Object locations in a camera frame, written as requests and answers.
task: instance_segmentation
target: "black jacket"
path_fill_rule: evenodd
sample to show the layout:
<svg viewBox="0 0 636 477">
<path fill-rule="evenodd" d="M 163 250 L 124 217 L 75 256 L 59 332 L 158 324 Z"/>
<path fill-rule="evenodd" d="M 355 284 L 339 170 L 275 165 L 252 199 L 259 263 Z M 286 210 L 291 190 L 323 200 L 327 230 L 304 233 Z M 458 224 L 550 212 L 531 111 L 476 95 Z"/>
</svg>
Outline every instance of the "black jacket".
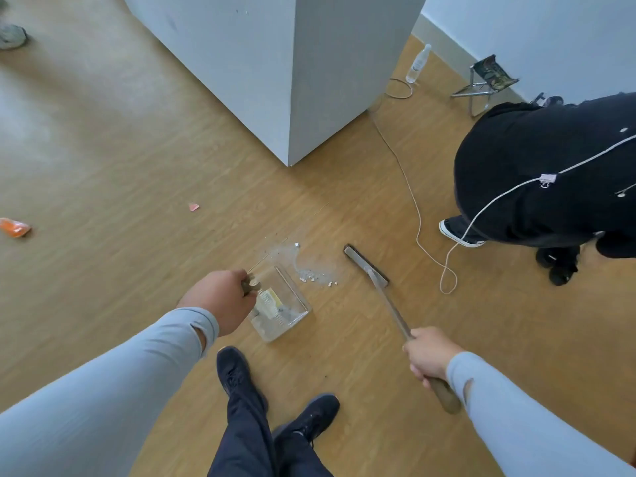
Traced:
<svg viewBox="0 0 636 477">
<path fill-rule="evenodd" d="M 538 109 L 503 103 L 487 112 L 455 159 L 457 202 L 472 219 L 502 192 L 555 174 L 636 135 L 636 93 Z M 491 205 L 474 226 L 497 241 L 549 247 L 597 242 L 607 257 L 636 257 L 636 140 L 566 174 L 530 183 Z"/>
</svg>

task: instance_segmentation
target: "orange plastic package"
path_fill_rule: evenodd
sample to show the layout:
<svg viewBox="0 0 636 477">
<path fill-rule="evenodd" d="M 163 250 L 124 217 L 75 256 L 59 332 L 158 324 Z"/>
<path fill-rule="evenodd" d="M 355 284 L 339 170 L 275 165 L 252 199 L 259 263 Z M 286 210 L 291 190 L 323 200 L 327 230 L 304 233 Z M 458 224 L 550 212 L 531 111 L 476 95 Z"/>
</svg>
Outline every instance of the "orange plastic package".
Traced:
<svg viewBox="0 0 636 477">
<path fill-rule="evenodd" d="M 12 238 L 21 238 L 31 231 L 31 226 L 26 223 L 21 223 L 20 221 L 14 221 L 7 217 L 0 217 L 0 229 Z"/>
</svg>

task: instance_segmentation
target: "forearm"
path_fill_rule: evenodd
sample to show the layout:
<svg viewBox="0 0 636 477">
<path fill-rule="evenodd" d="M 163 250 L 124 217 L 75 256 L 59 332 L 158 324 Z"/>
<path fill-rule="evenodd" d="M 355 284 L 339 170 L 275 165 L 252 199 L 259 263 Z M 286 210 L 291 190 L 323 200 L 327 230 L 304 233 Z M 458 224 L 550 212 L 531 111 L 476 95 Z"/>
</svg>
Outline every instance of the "forearm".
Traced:
<svg viewBox="0 0 636 477">
<path fill-rule="evenodd" d="M 468 416 L 508 477 L 636 476 L 627 465 L 521 391 L 472 353 L 455 356 L 447 377 Z"/>
<path fill-rule="evenodd" d="M 0 414 L 0 462 L 12 477 L 128 475 L 155 420 L 219 327 L 180 308 Z"/>
</svg>

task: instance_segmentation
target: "hand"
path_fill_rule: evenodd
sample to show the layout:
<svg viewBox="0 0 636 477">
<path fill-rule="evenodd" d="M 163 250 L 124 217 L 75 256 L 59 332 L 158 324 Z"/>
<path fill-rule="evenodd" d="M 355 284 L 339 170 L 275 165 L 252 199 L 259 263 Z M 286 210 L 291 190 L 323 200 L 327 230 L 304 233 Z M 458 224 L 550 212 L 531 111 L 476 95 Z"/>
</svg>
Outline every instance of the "hand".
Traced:
<svg viewBox="0 0 636 477">
<path fill-rule="evenodd" d="M 219 324 L 219 336 L 228 335 L 256 304 L 255 291 L 244 296 L 240 282 L 246 277 L 245 270 L 213 271 L 187 290 L 177 308 L 194 306 L 208 310 Z"/>
<path fill-rule="evenodd" d="M 411 335 L 415 339 L 404 345 L 404 352 L 411 361 L 411 371 L 415 377 L 427 388 L 431 388 L 431 385 L 426 377 L 446 380 L 446 368 L 450 360 L 464 349 L 434 326 L 412 329 Z"/>
</svg>

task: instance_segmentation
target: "cord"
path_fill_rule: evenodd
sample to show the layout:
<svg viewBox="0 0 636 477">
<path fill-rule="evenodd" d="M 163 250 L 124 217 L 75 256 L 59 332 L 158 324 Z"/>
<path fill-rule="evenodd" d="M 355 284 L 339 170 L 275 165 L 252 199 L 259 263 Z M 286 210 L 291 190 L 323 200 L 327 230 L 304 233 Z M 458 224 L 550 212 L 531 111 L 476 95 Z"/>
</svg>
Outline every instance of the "cord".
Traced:
<svg viewBox="0 0 636 477">
<path fill-rule="evenodd" d="M 413 87 L 411 85 L 409 85 L 407 82 L 404 82 L 403 80 L 400 79 L 394 79 L 392 78 L 391 80 L 395 80 L 398 82 L 401 82 L 403 84 L 406 84 L 409 86 L 409 88 L 411 89 L 411 93 L 407 96 L 394 96 L 391 94 L 386 93 L 387 96 L 391 97 L 391 98 L 398 98 L 398 99 L 404 99 L 404 98 L 409 98 L 411 95 L 413 95 Z M 444 264 L 440 263 L 437 259 L 435 259 L 433 256 L 431 256 L 431 254 L 425 250 L 425 248 L 420 244 L 420 233 L 422 232 L 422 213 L 420 212 L 420 208 L 417 205 L 417 200 L 415 199 L 415 195 L 413 194 L 413 190 L 411 189 L 411 184 L 408 181 L 408 177 L 406 176 L 406 172 L 404 171 L 404 168 L 402 167 L 402 162 L 400 161 L 398 155 L 396 154 L 396 152 L 391 148 L 391 145 L 387 142 L 387 140 L 385 139 L 384 135 L 382 134 L 382 131 L 380 130 L 377 121 L 375 120 L 375 117 L 373 116 L 375 112 L 377 112 L 380 108 L 378 107 L 375 111 L 370 113 L 370 117 L 371 117 L 371 121 L 373 121 L 373 126 L 375 127 L 375 129 L 378 132 L 378 135 L 380 136 L 380 138 L 382 139 L 382 141 L 385 143 L 385 145 L 387 146 L 387 148 L 389 149 L 389 151 L 393 154 L 393 156 L 395 157 L 396 161 L 397 161 L 397 165 L 399 166 L 400 170 L 402 171 L 402 176 L 404 176 L 404 181 L 406 181 L 406 186 L 408 188 L 408 191 L 411 194 L 411 199 L 413 199 L 413 204 L 415 205 L 415 210 L 417 211 L 417 219 L 418 219 L 418 227 L 417 227 L 417 234 L 415 235 L 415 243 L 418 245 L 418 247 L 424 251 L 424 253 L 426 254 L 426 256 L 428 256 L 431 261 L 433 261 L 435 264 L 437 264 L 438 266 L 441 266 L 443 268 L 443 271 L 441 272 L 441 276 L 440 276 L 440 292 L 442 292 L 443 294 L 451 294 L 456 288 L 457 288 L 457 284 L 459 283 L 459 278 L 457 277 L 457 273 L 454 272 L 452 269 L 449 268 L 449 256 L 450 253 L 453 252 L 453 250 L 459 246 L 459 243 L 455 243 L 455 245 L 449 249 L 449 251 L 446 253 L 446 259 L 444 260 Z M 572 169 L 575 169 L 577 167 L 580 167 L 584 164 L 587 164 L 588 162 L 599 158 L 600 156 L 603 156 L 605 154 L 607 154 L 610 151 L 613 151 L 614 149 L 616 149 L 616 147 L 619 147 L 620 145 L 623 145 L 626 142 L 630 142 L 631 140 L 636 139 L 636 135 L 632 135 L 629 136 L 617 143 L 615 143 L 614 145 L 610 146 L 609 148 L 605 149 L 604 151 L 599 152 L 598 154 L 585 159 L 584 161 L 578 162 L 577 164 L 574 164 L 573 166 L 568 167 L 567 169 L 563 169 L 562 171 L 558 172 L 558 174 L 564 174 L 568 171 L 571 171 Z M 553 176 L 549 182 L 546 182 L 545 176 Z M 526 184 L 529 183 L 535 183 L 537 181 L 542 182 L 542 188 L 547 188 L 549 186 L 550 183 L 555 182 L 557 175 L 556 174 L 542 174 L 541 177 L 535 177 L 534 179 L 529 179 L 528 181 L 525 181 L 523 183 L 517 184 L 516 186 L 514 186 L 512 189 L 507 190 L 506 192 L 502 192 L 501 194 L 499 194 L 497 197 L 495 197 L 495 199 L 491 200 L 488 204 L 486 204 L 486 206 L 484 206 L 483 208 L 481 208 L 481 210 L 477 213 L 477 215 L 475 215 L 475 217 L 473 217 L 473 220 L 470 222 L 470 224 L 468 224 L 468 227 L 466 228 L 466 231 L 464 232 L 464 235 L 462 236 L 461 240 L 463 241 L 464 238 L 466 237 L 466 234 L 468 234 L 468 231 L 470 231 L 471 227 L 473 227 L 473 223 L 475 222 L 475 220 L 481 216 L 481 213 L 484 212 L 486 209 L 488 209 L 490 207 L 490 205 L 492 203 L 494 203 L 495 201 L 501 199 L 504 196 L 507 196 L 508 194 L 510 194 L 511 192 L 516 191 L 517 189 L 519 189 L 521 186 L 525 186 Z M 444 291 L 444 289 L 442 288 L 442 284 L 444 282 L 444 276 L 446 275 L 446 272 L 450 272 L 454 277 L 455 277 L 455 284 L 453 285 L 453 287 L 450 289 L 450 291 Z"/>
</svg>

